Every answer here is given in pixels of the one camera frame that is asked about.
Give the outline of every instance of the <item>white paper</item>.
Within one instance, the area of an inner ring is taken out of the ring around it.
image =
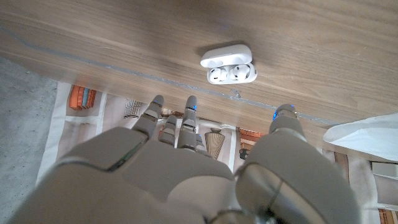
[[[334,126],[325,133],[323,140],[398,161],[398,113]]]

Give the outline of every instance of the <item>earbud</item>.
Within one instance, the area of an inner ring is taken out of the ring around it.
[[[212,68],[210,70],[209,78],[213,82],[225,81],[228,73],[223,68]]]
[[[238,65],[232,69],[232,79],[233,80],[245,80],[250,72],[249,65]]]

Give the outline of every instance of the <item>white robotic hand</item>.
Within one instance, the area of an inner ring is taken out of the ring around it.
[[[353,191],[307,143],[292,105],[277,109],[235,176],[196,134],[190,96],[150,140],[164,99],[60,158],[9,223],[359,223]]]

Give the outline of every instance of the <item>wood grain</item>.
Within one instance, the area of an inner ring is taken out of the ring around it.
[[[262,133],[273,111],[250,102],[293,103],[334,123],[398,111],[395,0],[1,0],[1,6],[1,55],[56,80],[144,102],[162,94],[177,111],[196,95],[199,116]],[[201,56],[234,43],[252,49],[257,80],[209,84]],[[232,89],[248,101],[231,98]],[[310,142],[331,148],[322,141],[328,125],[302,123]]]

